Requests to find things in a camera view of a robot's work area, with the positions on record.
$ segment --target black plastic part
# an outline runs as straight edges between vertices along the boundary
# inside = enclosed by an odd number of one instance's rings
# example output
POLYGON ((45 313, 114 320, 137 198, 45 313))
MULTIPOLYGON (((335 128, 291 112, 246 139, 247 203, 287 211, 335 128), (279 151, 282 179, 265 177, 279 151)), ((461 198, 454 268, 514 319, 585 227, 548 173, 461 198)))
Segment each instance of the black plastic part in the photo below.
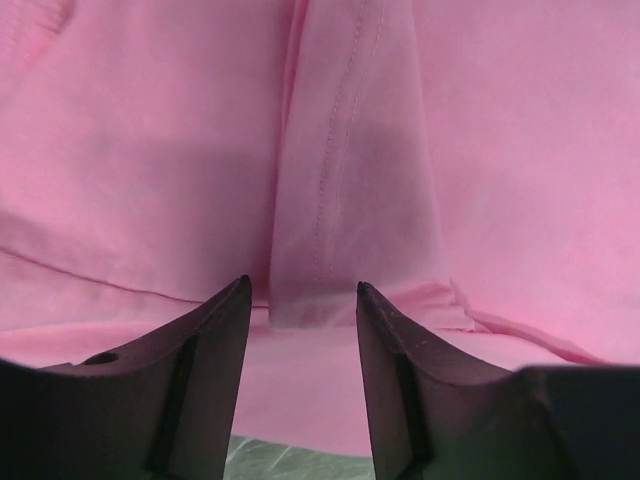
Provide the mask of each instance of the black plastic part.
POLYGON ((0 361, 0 478, 222 479, 251 284, 81 365, 0 361))
POLYGON ((511 373, 366 283, 357 317, 377 480, 640 478, 640 368, 511 373))

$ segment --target hole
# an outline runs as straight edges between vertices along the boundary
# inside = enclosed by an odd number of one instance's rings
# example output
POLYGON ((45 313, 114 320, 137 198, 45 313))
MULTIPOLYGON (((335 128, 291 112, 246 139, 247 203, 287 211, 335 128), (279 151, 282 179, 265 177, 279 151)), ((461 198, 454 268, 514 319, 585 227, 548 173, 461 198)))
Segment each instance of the hole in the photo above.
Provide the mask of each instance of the hole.
POLYGON ((120 355, 113 352, 103 352, 98 355, 94 355, 90 359, 86 360, 83 365, 103 365, 105 363, 115 362, 120 358, 120 355))

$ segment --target pink cloth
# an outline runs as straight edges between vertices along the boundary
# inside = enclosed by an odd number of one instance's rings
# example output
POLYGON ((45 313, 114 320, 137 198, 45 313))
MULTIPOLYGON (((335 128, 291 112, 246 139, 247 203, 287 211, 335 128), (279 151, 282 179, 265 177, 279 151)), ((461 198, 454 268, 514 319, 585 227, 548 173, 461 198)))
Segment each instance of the pink cloth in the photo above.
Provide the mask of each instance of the pink cloth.
POLYGON ((358 280, 508 368, 638 363, 638 51, 626 1, 0 0, 0 354, 248 273, 236 433, 347 454, 358 280))

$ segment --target gray surface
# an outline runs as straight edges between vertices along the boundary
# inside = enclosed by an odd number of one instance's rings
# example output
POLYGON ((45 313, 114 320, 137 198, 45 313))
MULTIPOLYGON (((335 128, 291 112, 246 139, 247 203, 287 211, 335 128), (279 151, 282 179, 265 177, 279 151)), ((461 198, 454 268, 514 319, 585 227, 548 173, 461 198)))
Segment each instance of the gray surface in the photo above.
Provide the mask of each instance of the gray surface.
POLYGON ((242 437, 229 442, 225 480, 374 480, 370 458, 342 457, 242 437))

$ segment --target seam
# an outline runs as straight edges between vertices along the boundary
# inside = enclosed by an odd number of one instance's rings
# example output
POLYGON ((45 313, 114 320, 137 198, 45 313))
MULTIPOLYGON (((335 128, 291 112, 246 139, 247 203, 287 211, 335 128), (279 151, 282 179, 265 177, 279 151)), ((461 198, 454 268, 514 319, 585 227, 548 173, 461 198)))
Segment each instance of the seam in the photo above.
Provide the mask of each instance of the seam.
POLYGON ((351 127, 353 126, 353 122, 355 120, 356 117, 356 112, 357 112, 357 108, 358 108, 358 101, 360 100, 360 96, 362 95, 362 91, 364 90, 364 84, 369 76, 369 72, 371 70, 371 64, 373 63, 373 57, 375 56, 377 50, 378 50, 378 45, 380 43, 380 36, 382 34, 382 27, 384 25, 384 16, 386 13, 386 9, 387 9, 387 0, 384 0, 383 4, 382 4, 382 12, 380 13, 380 21, 378 22, 378 32, 376 34, 376 39, 374 41, 373 44, 373 49, 371 50, 371 55, 369 56, 369 61, 367 62, 367 66, 365 68, 365 71, 362 75, 362 79, 360 80, 360 85, 358 85, 358 91, 356 92, 356 98, 353 101, 353 108, 351 109, 351 117, 349 118, 349 123, 347 125, 347 131, 346 131, 346 135, 345 135, 345 141, 344 141, 344 146, 343 146, 343 152, 342 152, 342 159, 340 161, 340 173, 338 175, 338 184, 337 184, 337 188, 336 188, 336 199, 335 199, 335 206, 334 206, 334 210, 333 210, 333 225, 331 227, 331 236, 330 236, 330 243, 329 243, 329 274, 328 274, 328 280, 330 281, 333 278, 333 257, 334 257, 334 245, 335 245, 335 234, 336 234, 336 224, 338 223, 337 221, 337 215, 338 215, 338 200, 340 199, 340 191, 342 189, 342 178, 344 176, 344 167, 346 164, 346 159, 347 159, 347 148, 349 146, 349 137, 351 135, 351 127))
POLYGON ((29 263, 31 265, 35 265, 37 267, 41 267, 44 268, 46 270, 55 272, 55 273, 59 273, 61 275, 66 275, 68 277, 72 277, 75 278, 77 280, 82 280, 85 282, 89 282, 89 283, 93 283, 95 285, 101 285, 103 287, 110 287, 110 288, 114 288, 116 290, 120 290, 122 292, 126 292, 126 293, 136 293, 136 294, 140 294, 140 295, 151 295, 154 297, 159 297, 165 300, 171 300, 174 302, 181 302, 181 303, 188 303, 188 304, 193 304, 193 305, 199 305, 202 302, 198 301, 198 300, 187 300, 187 299, 183 299, 183 298, 176 298, 176 297, 172 297, 170 295, 165 295, 164 293, 158 293, 158 292, 153 292, 150 290, 139 290, 139 289, 135 289, 135 288, 129 288, 129 287, 124 287, 122 285, 116 285, 113 283, 109 283, 106 282, 104 280, 98 280, 96 278, 92 278, 92 277, 88 277, 85 275, 80 275, 74 272, 70 272, 68 270, 65 270, 63 268, 59 268, 59 267, 54 267, 53 265, 48 265, 46 263, 42 263, 38 260, 34 260, 32 258, 29 258, 25 255, 22 255, 20 253, 17 252, 13 252, 7 248, 4 247, 0 247, 0 253, 7 255, 9 257, 15 258, 17 260, 21 260, 23 262, 29 263))
POLYGON ((11 64, 13 56, 17 51, 20 32, 23 30, 24 9, 26 1, 27 0, 13 0, 11 2, 11 6, 8 7, 10 12, 9 15, 13 18, 9 23, 8 32, 5 37, 5 46, 3 48, 3 51, 1 52, 2 58, 0 58, 0 60, 2 60, 2 62, 6 63, 7 65, 11 64))
POLYGON ((362 33, 362 23, 364 18, 364 7, 367 3, 366 0, 361 0, 360 9, 358 11, 358 19, 356 21, 356 30, 354 34, 353 40, 353 48, 351 50, 351 56, 349 57, 349 61, 347 63, 347 68, 340 79, 340 84, 338 85, 338 89, 336 91, 335 99, 333 102, 333 110, 331 111, 331 117, 329 120, 329 135, 327 136, 327 141, 325 143, 324 149, 324 158, 322 160, 322 170, 320 174, 320 201, 318 204, 318 213, 316 217, 316 225, 315 225, 315 234, 314 234, 314 242, 313 242, 313 287, 314 290, 318 285, 318 274, 319 274, 319 260, 318 260, 318 250, 320 247, 320 225, 324 220, 325 209, 324 209, 324 197, 325 197, 325 183, 327 181, 327 177, 329 175, 329 158, 331 156, 331 144, 332 140, 335 136, 335 123, 336 123, 336 115, 338 113, 338 107, 340 106, 340 102, 342 101, 342 97, 344 96, 344 87, 347 82, 347 78, 351 73, 353 68, 354 59, 356 56, 356 52, 358 49, 358 44, 360 43, 360 35, 362 33))

